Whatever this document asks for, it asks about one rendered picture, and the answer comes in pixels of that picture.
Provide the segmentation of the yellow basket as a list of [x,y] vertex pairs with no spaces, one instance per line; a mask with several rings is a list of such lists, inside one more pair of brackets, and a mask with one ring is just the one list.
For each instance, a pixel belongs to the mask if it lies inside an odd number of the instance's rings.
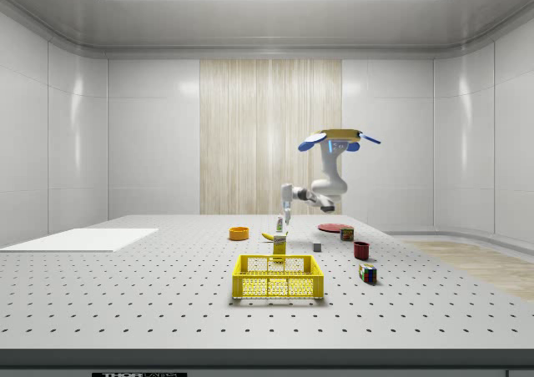
[[232,274],[234,298],[322,298],[324,274],[312,255],[241,254]]

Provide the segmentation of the white board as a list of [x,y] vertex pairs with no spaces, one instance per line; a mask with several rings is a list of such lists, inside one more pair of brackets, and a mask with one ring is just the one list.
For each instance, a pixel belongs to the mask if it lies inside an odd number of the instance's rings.
[[1,248],[0,252],[115,252],[158,229],[71,229]]

